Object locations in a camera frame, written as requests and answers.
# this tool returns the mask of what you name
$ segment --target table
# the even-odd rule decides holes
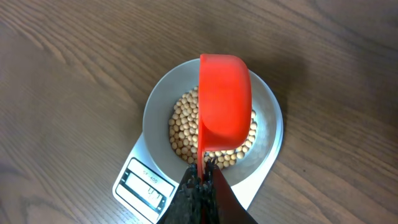
[[[259,223],[398,223],[397,5],[0,0],[0,223],[135,223],[112,184],[151,89],[203,52],[282,108]]]

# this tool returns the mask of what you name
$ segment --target red plastic scoop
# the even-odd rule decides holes
[[[199,72],[198,176],[205,151],[235,149],[248,136],[251,84],[245,63],[232,55],[202,54]]]

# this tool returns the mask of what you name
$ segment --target gray bowl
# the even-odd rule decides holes
[[[199,66],[200,60],[194,59],[169,71],[152,90],[144,111],[142,128],[148,151],[159,170],[176,183],[181,181],[188,164],[171,148],[169,119],[177,100],[198,85]],[[282,138],[282,115],[275,96],[255,73],[250,71],[250,76],[252,107],[257,113],[256,140],[243,159],[223,170],[230,186],[249,177]]]

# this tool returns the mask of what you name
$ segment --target wood grain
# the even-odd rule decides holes
[[[398,223],[395,0],[0,0],[0,223],[135,223],[111,195],[150,91],[200,53],[275,93],[259,223]]]

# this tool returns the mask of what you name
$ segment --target scale display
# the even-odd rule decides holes
[[[116,193],[130,206],[156,223],[174,186],[136,158],[132,158],[116,187]]]

